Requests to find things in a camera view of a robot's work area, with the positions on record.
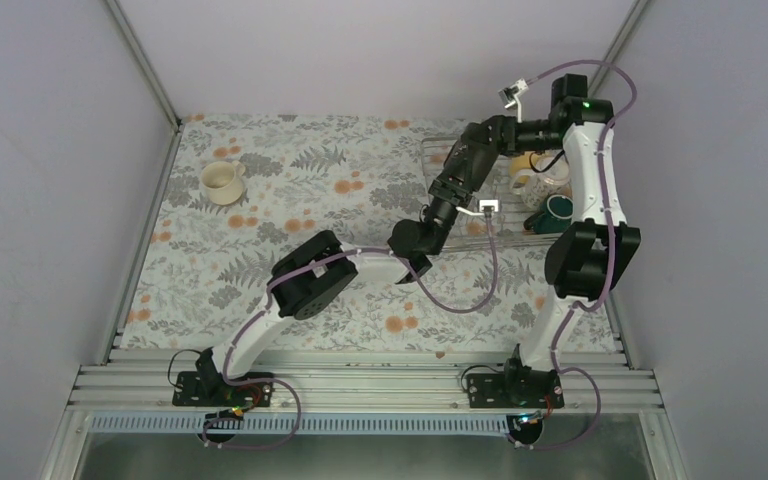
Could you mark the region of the black matte mug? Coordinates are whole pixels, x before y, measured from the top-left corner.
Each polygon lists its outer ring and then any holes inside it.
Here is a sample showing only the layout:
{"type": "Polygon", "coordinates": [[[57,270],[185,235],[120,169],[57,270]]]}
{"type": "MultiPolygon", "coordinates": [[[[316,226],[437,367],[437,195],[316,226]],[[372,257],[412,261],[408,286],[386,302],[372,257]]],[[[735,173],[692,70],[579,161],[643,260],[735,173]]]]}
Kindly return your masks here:
{"type": "Polygon", "coordinates": [[[502,116],[469,123],[449,151],[441,182],[463,192],[479,191],[502,151],[504,124],[502,116]]]}

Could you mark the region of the beige white ceramic mug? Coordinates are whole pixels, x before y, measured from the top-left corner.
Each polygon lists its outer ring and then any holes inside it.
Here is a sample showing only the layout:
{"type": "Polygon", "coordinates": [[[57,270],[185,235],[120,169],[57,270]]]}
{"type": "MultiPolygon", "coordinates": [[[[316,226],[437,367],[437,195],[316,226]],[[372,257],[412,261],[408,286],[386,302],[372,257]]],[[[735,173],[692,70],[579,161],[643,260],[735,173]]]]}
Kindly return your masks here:
{"type": "Polygon", "coordinates": [[[239,160],[215,161],[206,165],[200,174],[200,184],[207,199],[219,206],[240,200],[245,191],[246,166],[239,160]]]}

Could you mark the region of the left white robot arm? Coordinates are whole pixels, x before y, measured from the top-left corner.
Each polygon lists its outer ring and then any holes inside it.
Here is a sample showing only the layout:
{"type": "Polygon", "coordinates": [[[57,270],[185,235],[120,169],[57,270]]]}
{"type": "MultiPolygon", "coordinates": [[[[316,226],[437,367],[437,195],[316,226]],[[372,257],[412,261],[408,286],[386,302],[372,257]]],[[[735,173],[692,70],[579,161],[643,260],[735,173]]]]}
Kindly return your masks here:
{"type": "Polygon", "coordinates": [[[430,257],[441,252],[458,214],[484,183],[473,174],[440,173],[421,219],[399,221],[385,247],[354,246],[325,230],[291,251],[273,267],[260,311],[230,339],[200,354],[199,392],[215,405],[230,402],[237,382],[289,323],[318,315],[354,281],[420,283],[430,257]]]}

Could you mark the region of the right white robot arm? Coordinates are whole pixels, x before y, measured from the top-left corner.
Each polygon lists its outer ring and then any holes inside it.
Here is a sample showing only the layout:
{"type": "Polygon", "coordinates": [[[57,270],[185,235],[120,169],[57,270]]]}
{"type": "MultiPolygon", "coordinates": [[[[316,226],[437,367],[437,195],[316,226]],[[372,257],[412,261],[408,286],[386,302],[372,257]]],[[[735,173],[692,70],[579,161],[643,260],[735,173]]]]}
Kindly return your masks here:
{"type": "Polygon", "coordinates": [[[641,243],[639,229],[629,225],[622,210],[615,183],[612,104],[589,97],[586,76],[566,74],[552,83],[548,122],[569,166],[572,216],[545,257],[545,303],[504,367],[501,391],[515,407],[538,397],[535,374],[560,370],[560,351],[572,326],[601,307],[641,243]]]}

